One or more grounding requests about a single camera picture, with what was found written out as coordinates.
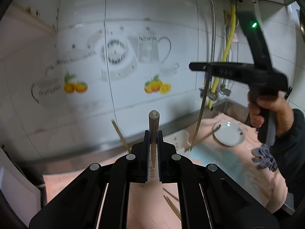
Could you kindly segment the right hand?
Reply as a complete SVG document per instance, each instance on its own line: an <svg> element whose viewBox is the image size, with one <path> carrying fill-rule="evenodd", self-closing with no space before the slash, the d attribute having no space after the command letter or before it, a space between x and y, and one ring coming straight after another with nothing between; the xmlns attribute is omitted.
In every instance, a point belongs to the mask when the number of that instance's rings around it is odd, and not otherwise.
<svg viewBox="0 0 305 229"><path fill-rule="evenodd" d="M291 129L294 122L293 110L280 93L277 97L260 96L254 99L252 92L249 91L248 102L250 124L253 127L260 128L263 125L264 118L260 113L261 109L267 109L276 113L277 136L283 135Z"/></svg>

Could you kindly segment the dark sleeve right forearm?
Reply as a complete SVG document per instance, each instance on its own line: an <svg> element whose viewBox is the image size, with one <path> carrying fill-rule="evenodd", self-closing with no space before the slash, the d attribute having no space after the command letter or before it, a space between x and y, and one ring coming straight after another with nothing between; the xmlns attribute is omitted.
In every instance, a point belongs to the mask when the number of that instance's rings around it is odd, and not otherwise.
<svg viewBox="0 0 305 229"><path fill-rule="evenodd" d="M288 192L294 196L294 208L304 203L304 114L293 109L290 130L275 138L270 152L285 179Z"/></svg>

